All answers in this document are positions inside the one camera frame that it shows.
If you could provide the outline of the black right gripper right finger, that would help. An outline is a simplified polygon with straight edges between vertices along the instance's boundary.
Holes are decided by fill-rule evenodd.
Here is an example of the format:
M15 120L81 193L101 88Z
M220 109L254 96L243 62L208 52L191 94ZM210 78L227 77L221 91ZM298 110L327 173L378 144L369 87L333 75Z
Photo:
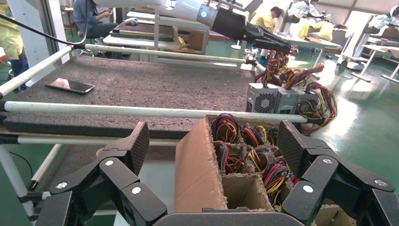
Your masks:
M320 139L302 135L289 121L278 128L278 148L298 179L282 212L309 226L324 200L337 204L359 226L396 226L399 196L387 179L342 159Z

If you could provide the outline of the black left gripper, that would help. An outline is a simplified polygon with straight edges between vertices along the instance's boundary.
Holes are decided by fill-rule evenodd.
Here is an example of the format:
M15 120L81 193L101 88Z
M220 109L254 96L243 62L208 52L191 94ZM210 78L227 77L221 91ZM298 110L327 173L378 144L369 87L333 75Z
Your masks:
M234 40L245 40L255 48L289 53L292 45L272 32L248 22L245 16L224 8L209 7L209 28Z

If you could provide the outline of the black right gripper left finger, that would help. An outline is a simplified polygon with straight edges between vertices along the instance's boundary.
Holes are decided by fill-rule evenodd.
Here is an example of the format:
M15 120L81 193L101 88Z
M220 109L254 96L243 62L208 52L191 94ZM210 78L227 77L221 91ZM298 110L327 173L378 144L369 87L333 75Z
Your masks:
M82 226L112 202L132 226L151 226L166 205L139 179L149 150L149 129L139 122L126 138L109 142L95 160L57 180L44 200L38 226Z

